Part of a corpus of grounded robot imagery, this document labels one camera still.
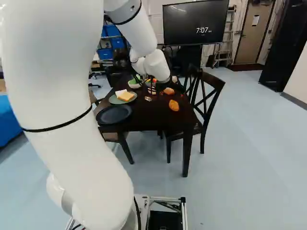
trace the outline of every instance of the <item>tv screen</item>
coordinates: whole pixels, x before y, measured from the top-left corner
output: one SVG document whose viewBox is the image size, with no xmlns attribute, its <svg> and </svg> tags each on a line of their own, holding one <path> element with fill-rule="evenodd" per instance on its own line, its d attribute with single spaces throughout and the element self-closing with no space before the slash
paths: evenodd
<svg viewBox="0 0 307 230">
<path fill-rule="evenodd" d="M 194 1 L 163 6 L 165 45 L 201 45 L 223 41 L 229 0 Z"/>
</svg>

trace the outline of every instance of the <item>green bowl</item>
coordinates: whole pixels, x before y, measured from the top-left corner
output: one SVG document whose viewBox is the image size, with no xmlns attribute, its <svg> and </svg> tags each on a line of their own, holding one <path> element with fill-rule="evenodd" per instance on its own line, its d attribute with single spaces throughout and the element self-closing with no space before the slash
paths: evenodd
<svg viewBox="0 0 307 230">
<path fill-rule="evenodd" d="M 134 78 L 128 81 L 128 85 L 132 89 L 138 89 L 139 87 L 141 87 L 140 84 L 137 83 Z"/>
</svg>

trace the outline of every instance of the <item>dining table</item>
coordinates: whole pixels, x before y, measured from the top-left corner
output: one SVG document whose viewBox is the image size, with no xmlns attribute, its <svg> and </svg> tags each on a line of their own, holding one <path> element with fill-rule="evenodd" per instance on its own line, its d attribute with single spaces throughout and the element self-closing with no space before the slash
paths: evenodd
<svg viewBox="0 0 307 230">
<path fill-rule="evenodd" d="M 193 129 L 197 124 L 197 117 L 194 113 L 193 106 L 185 93 L 175 90 L 174 95 L 165 93 L 157 93 L 151 95 L 148 92 L 146 84 L 138 89 L 131 89 L 128 81 L 133 78 L 132 74 L 123 73 L 123 76 L 117 82 L 114 88 L 106 95 L 101 103 L 95 109 L 95 115 L 106 106 L 111 106 L 109 98 L 116 91 L 127 89 L 137 93 L 137 98 L 128 103 L 132 109 L 132 114 L 124 121 L 105 125 L 98 122 L 98 128 L 101 133 L 124 133 L 132 131 L 166 131 L 172 130 L 183 133 L 183 163 L 182 176 L 187 177 L 189 171 L 189 160 L 191 155 L 191 145 L 193 140 Z M 145 97 L 151 97 L 151 101 L 147 101 Z M 169 107 L 170 100 L 175 100 L 179 104 L 179 111 L 173 111 Z"/>
</svg>

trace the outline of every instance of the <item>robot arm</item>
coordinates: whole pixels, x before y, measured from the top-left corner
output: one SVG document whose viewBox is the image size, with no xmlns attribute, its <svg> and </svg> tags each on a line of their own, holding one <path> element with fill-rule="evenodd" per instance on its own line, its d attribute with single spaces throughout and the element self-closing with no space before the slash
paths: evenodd
<svg viewBox="0 0 307 230">
<path fill-rule="evenodd" d="M 27 138 L 56 177 L 48 179 L 48 186 L 55 185 L 51 197 L 58 205 L 68 197 L 70 214 L 90 230 L 121 229 L 133 208 L 133 186 L 97 129 L 87 77 L 105 9 L 131 44 L 131 60 L 168 81 L 169 69 L 156 51 L 140 0 L 1 3 L 9 99 Z"/>
<path fill-rule="evenodd" d="M 130 61 L 139 74 L 150 74 L 160 82 L 170 80 L 165 56 L 141 0 L 105 0 L 105 12 L 131 44 Z"/>
</svg>

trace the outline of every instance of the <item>black chair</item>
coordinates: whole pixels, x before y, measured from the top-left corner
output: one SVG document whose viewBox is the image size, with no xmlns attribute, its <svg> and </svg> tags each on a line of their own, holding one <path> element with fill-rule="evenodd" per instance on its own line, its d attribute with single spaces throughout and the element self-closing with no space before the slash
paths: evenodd
<svg viewBox="0 0 307 230">
<path fill-rule="evenodd" d="M 104 101 L 104 98 L 98 100 L 91 90 L 89 90 L 89 94 L 90 94 L 91 103 L 92 104 L 95 103 L 97 106 L 99 106 L 99 107 L 94 109 L 95 115 L 97 115 L 102 109 L 109 106 L 109 104 Z M 126 156 L 128 158 L 129 163 L 134 164 L 133 157 L 130 153 L 129 146 L 126 142 L 128 132 L 124 132 L 124 133 L 103 133 L 103 132 L 100 132 L 100 134 L 103 137 L 103 139 L 105 140 L 105 142 L 119 143 L 122 146 L 124 153 L 126 154 Z"/>
<path fill-rule="evenodd" d="M 184 83 L 185 88 L 187 87 L 188 80 L 190 84 L 186 90 L 186 94 L 193 108 L 202 116 L 204 120 L 203 123 L 198 121 L 198 123 L 195 124 L 193 132 L 194 135 L 201 134 L 201 154 L 204 154 L 204 143 L 205 143 L 207 127 L 210 121 L 210 117 L 212 115 L 212 111 L 225 85 L 225 82 L 209 73 L 198 71 L 197 68 L 192 65 L 189 66 L 188 75 L 185 78 L 185 83 Z M 213 90 L 208 94 L 206 94 L 205 92 L 205 83 L 213 87 Z M 202 92 L 202 99 L 198 102 L 195 102 L 199 85 L 201 86 L 200 88 Z M 201 104 L 203 104 L 203 111 L 199 108 Z M 182 139 L 183 132 L 165 130 L 164 133 L 166 137 L 167 163 L 170 163 L 171 142 L 174 140 Z"/>
</svg>

